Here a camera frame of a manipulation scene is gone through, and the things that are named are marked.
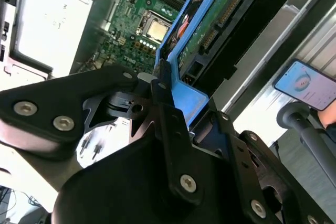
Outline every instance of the chip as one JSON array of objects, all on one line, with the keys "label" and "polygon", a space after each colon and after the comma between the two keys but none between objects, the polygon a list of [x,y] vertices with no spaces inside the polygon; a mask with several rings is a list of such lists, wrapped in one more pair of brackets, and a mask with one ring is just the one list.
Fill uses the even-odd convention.
[{"label": "chip", "polygon": [[168,29],[169,27],[167,27],[163,23],[159,23],[159,21],[153,20],[148,28],[146,35],[155,40],[162,41]]}]

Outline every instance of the motherboard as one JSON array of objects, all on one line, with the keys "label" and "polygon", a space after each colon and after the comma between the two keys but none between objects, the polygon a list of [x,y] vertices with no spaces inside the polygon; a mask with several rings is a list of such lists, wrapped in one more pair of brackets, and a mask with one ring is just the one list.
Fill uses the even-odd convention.
[{"label": "motherboard", "polygon": [[79,72],[118,63],[136,73],[152,73],[156,49],[184,1],[118,0],[100,48]]}]

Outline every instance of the phone screen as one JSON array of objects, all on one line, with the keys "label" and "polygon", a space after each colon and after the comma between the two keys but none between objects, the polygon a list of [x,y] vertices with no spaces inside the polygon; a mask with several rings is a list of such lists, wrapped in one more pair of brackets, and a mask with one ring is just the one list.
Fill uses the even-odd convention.
[{"label": "phone screen", "polygon": [[324,110],[336,98],[336,82],[300,61],[289,67],[275,88],[317,110]]}]

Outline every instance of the cpu socket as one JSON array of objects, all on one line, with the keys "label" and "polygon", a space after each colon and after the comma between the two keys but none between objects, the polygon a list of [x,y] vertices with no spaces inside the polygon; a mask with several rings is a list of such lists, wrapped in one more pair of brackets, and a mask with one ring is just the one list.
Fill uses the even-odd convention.
[{"label": "cpu socket", "polygon": [[171,26],[169,20],[151,10],[146,10],[136,33],[160,44]]}]

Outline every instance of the screw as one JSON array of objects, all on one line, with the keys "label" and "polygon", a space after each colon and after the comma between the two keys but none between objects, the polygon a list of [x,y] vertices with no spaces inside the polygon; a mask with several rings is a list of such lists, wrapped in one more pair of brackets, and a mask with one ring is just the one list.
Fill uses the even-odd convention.
[{"label": "screw", "polygon": [[255,134],[250,133],[250,137],[254,140],[257,141],[258,137]]},{"label": "screw", "polygon": [[30,116],[34,115],[37,112],[37,107],[31,102],[23,101],[18,102],[14,105],[14,111],[19,115]]},{"label": "screw", "polygon": [[308,219],[309,224],[319,224],[317,220],[315,220],[315,218],[311,215],[308,215],[307,219]]},{"label": "screw", "polygon": [[196,182],[193,177],[184,174],[180,178],[180,183],[188,193],[194,193],[196,191]]},{"label": "screw", "polygon": [[124,72],[123,75],[124,75],[126,78],[128,78],[128,79],[132,79],[132,76],[131,76],[130,73]]},{"label": "screw", "polygon": [[59,131],[71,131],[75,127],[75,122],[73,119],[60,115],[56,117],[53,121],[54,127]]},{"label": "screw", "polygon": [[229,120],[229,118],[224,113],[222,113],[222,118],[226,121]]},{"label": "screw", "polygon": [[166,86],[165,86],[164,84],[162,84],[162,83],[159,83],[159,86],[160,86],[161,88],[163,88],[163,89],[166,89]]},{"label": "screw", "polygon": [[255,199],[252,200],[251,201],[251,207],[252,207],[252,210],[257,214],[257,216],[259,216],[263,219],[266,218],[266,211],[259,201],[255,200]]}]

